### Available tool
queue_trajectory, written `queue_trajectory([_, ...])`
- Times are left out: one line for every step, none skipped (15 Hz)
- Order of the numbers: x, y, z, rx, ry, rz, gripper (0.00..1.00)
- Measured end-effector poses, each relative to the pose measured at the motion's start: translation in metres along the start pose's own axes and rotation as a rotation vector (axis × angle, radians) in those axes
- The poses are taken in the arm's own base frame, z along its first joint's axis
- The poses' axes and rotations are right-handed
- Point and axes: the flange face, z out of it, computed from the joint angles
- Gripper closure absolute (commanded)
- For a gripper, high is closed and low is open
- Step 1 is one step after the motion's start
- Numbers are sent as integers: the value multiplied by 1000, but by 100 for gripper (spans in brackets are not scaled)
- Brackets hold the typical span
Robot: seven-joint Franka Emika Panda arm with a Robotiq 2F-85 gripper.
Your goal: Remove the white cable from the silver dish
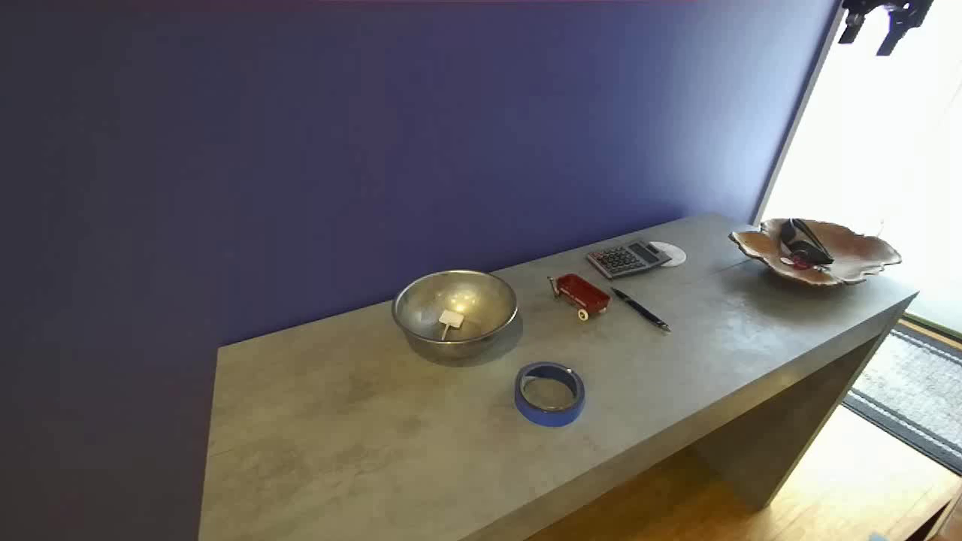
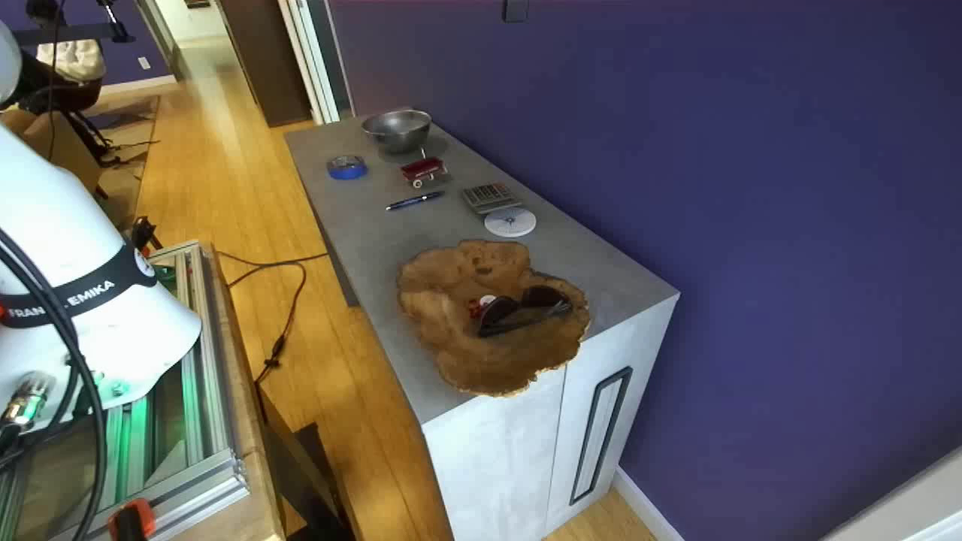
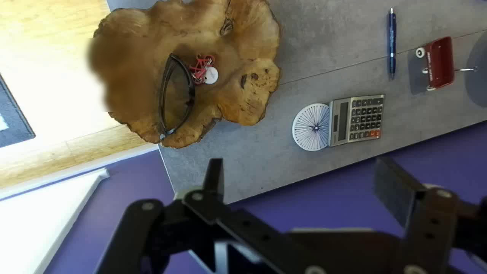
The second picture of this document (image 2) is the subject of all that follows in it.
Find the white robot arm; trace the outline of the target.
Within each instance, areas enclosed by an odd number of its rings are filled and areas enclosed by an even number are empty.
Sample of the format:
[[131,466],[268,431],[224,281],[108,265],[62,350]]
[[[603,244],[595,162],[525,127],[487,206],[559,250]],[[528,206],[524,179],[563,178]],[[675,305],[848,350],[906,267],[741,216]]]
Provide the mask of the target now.
[[[0,129],[0,232],[52,281],[105,409],[141,399],[195,344],[200,319],[156,280],[85,182],[12,129]],[[0,399],[29,384],[36,403],[17,423],[33,434],[67,393],[69,347],[8,267],[0,267],[0,305]]]

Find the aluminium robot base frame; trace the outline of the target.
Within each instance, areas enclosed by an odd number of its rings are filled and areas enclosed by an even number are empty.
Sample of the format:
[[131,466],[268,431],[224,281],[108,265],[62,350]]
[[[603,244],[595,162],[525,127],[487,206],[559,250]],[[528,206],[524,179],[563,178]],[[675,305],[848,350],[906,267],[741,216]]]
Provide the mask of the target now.
[[93,471],[89,417],[28,436],[4,471],[0,541],[73,541],[93,480],[102,480],[102,500],[85,541],[111,541],[125,508],[141,513],[147,541],[174,541],[250,495],[211,256],[200,244],[181,244],[159,250],[152,265],[200,319],[199,341],[147,396],[105,411],[102,476]]

